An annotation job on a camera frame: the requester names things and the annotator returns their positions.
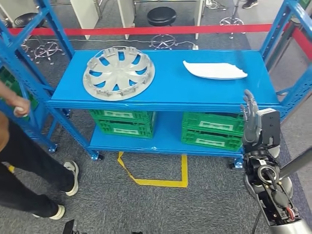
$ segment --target floor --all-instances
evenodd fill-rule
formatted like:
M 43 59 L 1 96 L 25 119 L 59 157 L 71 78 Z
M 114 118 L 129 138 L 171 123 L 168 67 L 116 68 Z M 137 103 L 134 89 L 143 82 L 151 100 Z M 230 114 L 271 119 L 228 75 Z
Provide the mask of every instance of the floor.
M 227 11 L 206 9 L 202 24 L 218 24 L 221 19 L 230 16 L 233 9 L 233 1 L 223 0 Z M 281 0 L 272 4 L 270 0 L 259 1 L 259 5 L 250 10 L 239 10 L 239 16 L 245 23 L 272 22 Z M 191 3 L 183 7 L 177 3 L 168 3 L 175 9 L 178 17 L 177 25 L 192 25 Z M 97 27 L 120 26 L 116 1 L 103 0 L 102 20 Z M 147 26 L 144 15 L 151 9 L 150 4 L 137 6 L 141 14 L 136 24 Z M 70 6 L 55 8 L 64 27 L 78 27 Z M 196 43 L 199 49 L 258 49 L 264 38 L 264 34 L 237 34 L 229 40 L 228 35 L 200 35 Z M 118 40 L 123 36 L 91 37 L 92 40 Z M 84 39 L 71 37 L 71 39 Z M 131 36 L 130 39 L 149 40 L 150 36 Z M 193 41 L 193 35 L 179 35 L 178 41 Z M 73 41 L 76 49 L 103 49 L 113 45 L 130 43 L 103 41 Z M 139 49 L 148 49 L 147 43 L 131 43 Z M 189 49 L 183 44 L 177 49 Z M 307 66 L 307 61 L 294 43 L 288 56 L 272 72 L 272 80 L 276 90 L 291 85 Z M 50 66 L 42 61 L 39 67 L 47 79 L 56 86 L 66 68 L 66 59 L 61 55 L 54 57 L 56 64 Z M 280 161 L 285 164 L 304 150 L 309 144 L 312 132 L 310 115 L 312 101 L 307 100 L 298 111 L 283 125 Z M 94 121 L 86 111 L 74 110 L 73 123 L 86 138 L 90 138 Z M 76 160 L 81 169 L 80 190 L 71 198 L 56 191 L 55 188 L 36 175 L 16 170 L 15 174 L 26 186 L 39 193 L 48 194 L 52 199 L 65 204 L 66 213 L 61 221 L 36 219 L 32 215 L 0 208 L 0 233 L 6 234 L 58 234 L 66 221 L 75 218 L 79 229 L 88 234 L 211 234 L 211 233 L 250 233 L 258 212 L 258 205 L 245 188 L 243 171 L 230 170 L 229 159 L 218 157 L 188 157 L 189 185 L 186 189 L 139 186 L 122 169 L 118 162 L 117 153 L 102 152 L 103 161 L 91 161 L 75 140 L 65 130 L 58 127 L 53 140 L 59 144 L 57 153 L 52 156 L 60 162 L 66 159 Z M 136 178 L 181 179 L 181 157 L 178 155 L 130 154 L 123 156 L 126 166 Z M 312 227 L 311 167 L 300 170 L 292 177 L 295 196 L 293 201 L 301 215 Z M 256 233 L 268 233 L 263 218 Z

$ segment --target red barrier rope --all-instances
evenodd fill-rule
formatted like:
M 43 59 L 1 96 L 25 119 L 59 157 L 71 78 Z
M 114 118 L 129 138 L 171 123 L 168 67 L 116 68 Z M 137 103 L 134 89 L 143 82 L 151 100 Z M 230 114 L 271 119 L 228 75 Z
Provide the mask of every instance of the red barrier rope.
M 150 35 L 150 34 L 194 34 L 194 33 L 258 33 L 268 32 L 271 24 L 249 24 L 249 25 L 206 25 L 206 26 L 174 26 L 174 27 L 138 27 L 138 28 L 94 28 L 94 29 L 80 29 L 80 28 L 66 28 L 65 34 L 67 36 L 81 35 Z M 11 28 L 11 34 L 17 35 L 22 29 Z M 54 32 L 51 28 L 35 28 L 31 35 L 51 36 Z
M 304 52 L 309 60 L 312 60 L 312 43 L 310 42 L 303 32 L 295 28 L 292 37 Z

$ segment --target white plate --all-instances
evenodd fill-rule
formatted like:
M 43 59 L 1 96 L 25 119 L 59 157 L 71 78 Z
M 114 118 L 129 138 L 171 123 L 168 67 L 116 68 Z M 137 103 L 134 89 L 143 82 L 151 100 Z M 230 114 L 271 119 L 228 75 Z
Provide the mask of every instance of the white plate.
M 242 79 L 247 77 L 244 71 L 230 63 L 188 63 L 184 61 L 187 71 L 196 76 L 208 79 Z

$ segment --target crate label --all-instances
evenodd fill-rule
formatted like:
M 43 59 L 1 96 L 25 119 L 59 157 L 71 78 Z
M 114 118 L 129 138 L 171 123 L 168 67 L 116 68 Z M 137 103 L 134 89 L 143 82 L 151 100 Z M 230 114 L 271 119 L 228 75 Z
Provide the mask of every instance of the crate label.
M 8 80 L 7 80 L 5 83 L 5 86 L 11 88 L 12 86 L 12 83 L 9 82 Z
M 128 112 L 104 111 L 104 115 L 111 117 L 134 118 L 132 113 Z
M 225 145 L 225 142 L 213 141 L 213 140 L 204 140 L 204 139 L 199 139 L 199 138 L 197 138 L 196 143 L 205 144 L 205 145 L 221 146 L 221 147 L 224 147 Z
M 233 131 L 233 125 L 201 121 L 199 127 Z
M 132 135 L 140 135 L 139 131 L 137 130 L 128 130 L 128 129 L 120 129 L 120 128 L 114 128 L 114 133 L 122 133 L 122 134 L 132 134 Z

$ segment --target black pants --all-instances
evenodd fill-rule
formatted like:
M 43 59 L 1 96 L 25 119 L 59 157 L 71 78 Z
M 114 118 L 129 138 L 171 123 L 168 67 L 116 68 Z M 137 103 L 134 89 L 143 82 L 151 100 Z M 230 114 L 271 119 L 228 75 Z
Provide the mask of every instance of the black pants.
M 1 162 L 34 172 L 61 191 L 73 189 L 72 172 L 51 158 L 12 121 L 10 121 L 9 132 L 9 141 L 0 152 Z M 54 216 L 58 211 L 56 203 L 46 195 L 37 195 L 25 187 L 2 163 L 0 163 L 0 205 L 41 217 Z

